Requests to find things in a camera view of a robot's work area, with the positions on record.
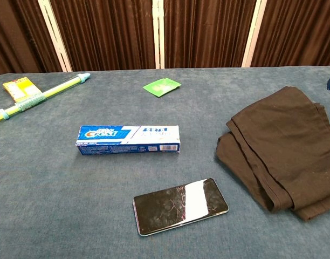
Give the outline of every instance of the green sachet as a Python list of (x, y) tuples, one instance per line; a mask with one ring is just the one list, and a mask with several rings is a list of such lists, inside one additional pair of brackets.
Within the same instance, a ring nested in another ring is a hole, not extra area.
[(150, 92), (151, 94), (154, 94), (157, 97), (160, 97), (176, 89), (180, 85), (181, 85), (180, 83), (173, 81), (169, 78), (162, 78), (153, 83), (145, 85), (143, 89)]

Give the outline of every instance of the yellow box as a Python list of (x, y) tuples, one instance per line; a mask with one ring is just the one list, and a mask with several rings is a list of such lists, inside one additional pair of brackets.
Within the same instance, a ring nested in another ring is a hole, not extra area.
[(3, 86), (16, 103), (37, 93), (41, 93), (41, 90), (39, 90), (38, 87), (36, 87), (27, 77), (4, 83)]

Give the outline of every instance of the curtain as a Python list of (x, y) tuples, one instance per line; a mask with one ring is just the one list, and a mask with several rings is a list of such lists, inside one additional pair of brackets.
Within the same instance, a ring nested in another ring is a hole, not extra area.
[(52, 0), (74, 71), (155, 68), (152, 0)]
[(61, 66), (38, 1), (0, 1), (0, 74), (57, 71)]
[(330, 0), (268, 0), (251, 66), (330, 65)]
[(165, 67), (238, 67), (256, 0), (164, 0)]

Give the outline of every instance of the toothpaste box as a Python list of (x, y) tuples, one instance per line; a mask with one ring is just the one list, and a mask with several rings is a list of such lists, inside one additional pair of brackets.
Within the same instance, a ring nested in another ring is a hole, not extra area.
[(80, 127), (76, 146), (82, 155), (180, 152), (178, 126), (93, 126)]

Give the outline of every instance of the smartphone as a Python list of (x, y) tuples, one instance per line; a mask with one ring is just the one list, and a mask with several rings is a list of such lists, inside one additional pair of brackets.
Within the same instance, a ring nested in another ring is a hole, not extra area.
[(221, 215), (229, 210), (212, 178), (136, 196), (133, 205), (141, 236)]

